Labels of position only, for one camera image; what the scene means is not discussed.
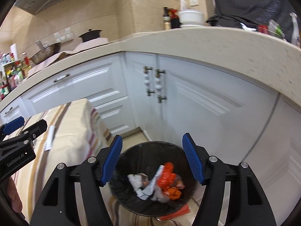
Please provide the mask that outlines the person's left hand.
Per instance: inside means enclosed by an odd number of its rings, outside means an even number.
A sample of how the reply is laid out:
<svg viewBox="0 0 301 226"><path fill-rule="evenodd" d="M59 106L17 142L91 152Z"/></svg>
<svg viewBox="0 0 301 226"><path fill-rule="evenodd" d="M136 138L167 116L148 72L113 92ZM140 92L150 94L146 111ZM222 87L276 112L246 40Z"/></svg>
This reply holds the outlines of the person's left hand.
<svg viewBox="0 0 301 226"><path fill-rule="evenodd" d="M16 213L20 213L22 211L22 202L18 195L15 183L11 177L8 178L7 184L7 194L11 199L11 207Z"/></svg>

